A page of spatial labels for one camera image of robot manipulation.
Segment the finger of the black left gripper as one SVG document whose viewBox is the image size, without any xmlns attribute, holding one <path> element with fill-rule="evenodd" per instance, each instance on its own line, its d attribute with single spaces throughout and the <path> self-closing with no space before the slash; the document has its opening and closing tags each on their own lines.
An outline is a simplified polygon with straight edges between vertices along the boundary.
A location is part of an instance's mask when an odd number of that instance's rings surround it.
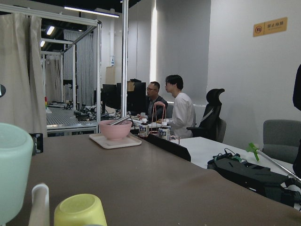
<svg viewBox="0 0 301 226">
<path fill-rule="evenodd" d="M 43 152 L 43 134 L 42 133 L 30 133 L 33 139 L 32 154 L 36 155 Z"/>
</svg>

